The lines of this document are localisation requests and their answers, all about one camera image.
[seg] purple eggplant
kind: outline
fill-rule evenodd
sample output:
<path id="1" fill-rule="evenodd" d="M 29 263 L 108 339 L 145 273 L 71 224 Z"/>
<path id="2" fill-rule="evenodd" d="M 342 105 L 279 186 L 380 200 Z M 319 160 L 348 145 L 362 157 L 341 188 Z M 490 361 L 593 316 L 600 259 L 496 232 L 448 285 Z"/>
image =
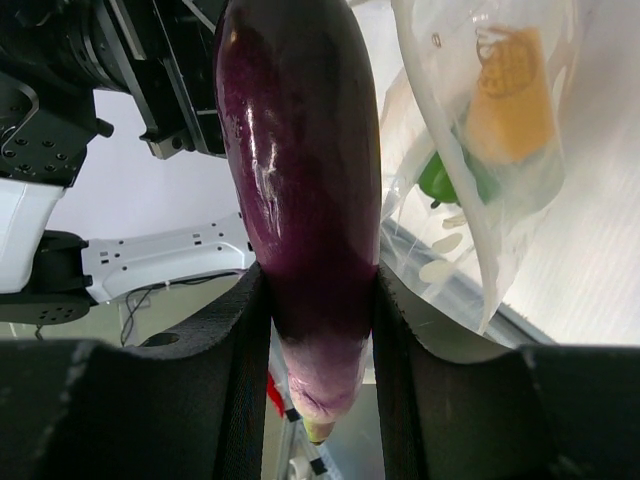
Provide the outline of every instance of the purple eggplant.
<path id="1" fill-rule="evenodd" d="M 229 0 L 218 113 L 294 406 L 324 441 L 362 383 L 379 260 L 373 74 L 344 0 Z"/>

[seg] translucent plastic bag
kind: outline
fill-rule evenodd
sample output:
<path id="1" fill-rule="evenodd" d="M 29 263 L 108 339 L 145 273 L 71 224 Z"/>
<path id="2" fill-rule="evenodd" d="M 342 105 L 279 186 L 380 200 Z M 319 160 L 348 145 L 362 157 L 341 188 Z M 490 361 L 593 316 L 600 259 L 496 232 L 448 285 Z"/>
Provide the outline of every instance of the translucent plastic bag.
<path id="1" fill-rule="evenodd" d="M 483 332 L 564 182 L 576 1 L 391 4 L 405 69 L 381 115 L 383 242 L 402 234 L 389 221 L 409 230 L 396 273 L 428 258 L 410 288 Z M 452 295 L 460 282 L 482 294 Z"/>

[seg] black cable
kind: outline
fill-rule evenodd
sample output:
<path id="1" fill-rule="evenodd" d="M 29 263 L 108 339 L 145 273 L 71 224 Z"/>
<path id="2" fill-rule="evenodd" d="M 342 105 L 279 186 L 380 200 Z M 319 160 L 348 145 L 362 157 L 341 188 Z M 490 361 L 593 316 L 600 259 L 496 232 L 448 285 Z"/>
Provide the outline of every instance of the black cable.
<path id="1" fill-rule="evenodd" d="M 140 305 L 151 294 L 151 292 L 153 292 L 155 290 L 161 290 L 161 289 L 166 288 L 166 287 L 171 286 L 171 285 L 188 285 L 188 286 L 202 285 L 203 283 L 210 282 L 211 280 L 216 280 L 218 278 L 223 278 L 223 277 L 230 277 L 230 276 L 233 276 L 233 275 L 237 275 L 237 273 L 236 272 L 218 273 L 218 274 L 215 274 L 215 275 L 210 275 L 208 277 L 194 278 L 194 279 L 191 279 L 191 280 L 180 280 L 180 281 L 173 282 L 173 283 L 156 283 L 156 284 L 150 285 L 148 287 L 142 287 L 142 288 L 137 288 L 135 290 L 131 290 L 129 293 L 127 293 L 127 296 L 125 297 L 125 304 L 127 305 L 127 310 L 129 311 L 129 316 L 127 317 L 127 320 L 125 320 L 124 325 L 122 326 L 122 330 L 120 331 L 120 344 L 124 347 L 126 345 L 127 341 L 129 340 L 129 337 L 131 336 L 131 333 L 133 332 L 133 327 L 135 326 L 134 315 L 138 311 L 138 309 L 140 308 Z M 145 292 L 144 295 L 138 301 L 138 303 L 136 303 L 136 306 L 131 308 L 131 306 L 129 304 L 129 300 L 131 298 L 131 295 L 133 295 L 134 293 L 142 292 L 142 291 Z"/>

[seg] red object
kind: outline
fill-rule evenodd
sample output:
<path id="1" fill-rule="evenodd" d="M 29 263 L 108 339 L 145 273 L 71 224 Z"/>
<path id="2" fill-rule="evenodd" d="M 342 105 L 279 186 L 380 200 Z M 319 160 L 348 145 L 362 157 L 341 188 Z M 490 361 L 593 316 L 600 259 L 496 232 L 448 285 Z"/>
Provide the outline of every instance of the red object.
<path id="1" fill-rule="evenodd" d="M 271 399 L 273 406 L 276 407 L 278 415 L 280 415 L 281 418 L 284 417 L 284 400 L 276 388 L 276 382 L 273 381 L 271 372 L 269 372 L 269 378 L 267 379 L 267 395 Z"/>

